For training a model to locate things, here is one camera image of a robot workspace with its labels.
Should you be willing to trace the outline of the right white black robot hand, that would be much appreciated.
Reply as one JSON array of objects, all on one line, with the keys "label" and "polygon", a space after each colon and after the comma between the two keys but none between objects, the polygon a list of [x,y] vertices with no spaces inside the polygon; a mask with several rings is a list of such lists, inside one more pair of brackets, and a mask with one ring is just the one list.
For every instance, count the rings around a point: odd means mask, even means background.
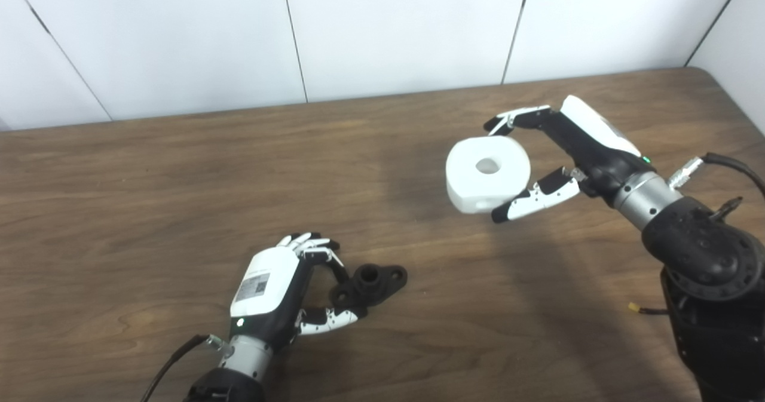
[{"label": "right white black robot hand", "polygon": [[515,129],[538,130],[574,163],[558,168],[490,213],[494,223],[517,220],[570,200],[580,192],[608,205],[633,176],[655,171],[650,160],[609,121],[580,98],[569,95],[560,110],[549,105],[506,111],[484,124],[489,136]]}]

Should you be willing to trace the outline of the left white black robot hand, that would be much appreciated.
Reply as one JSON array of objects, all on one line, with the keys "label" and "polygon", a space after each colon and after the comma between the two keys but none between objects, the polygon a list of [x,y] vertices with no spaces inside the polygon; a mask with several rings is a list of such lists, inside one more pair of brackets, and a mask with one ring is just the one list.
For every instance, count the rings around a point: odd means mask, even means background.
[{"label": "left white black robot hand", "polygon": [[336,241],[308,232],[289,234],[254,255],[229,309],[229,336],[254,337],[278,353],[300,335],[331,332],[365,318],[364,307],[303,305],[317,266],[327,266],[339,283],[349,281],[338,249]]}]

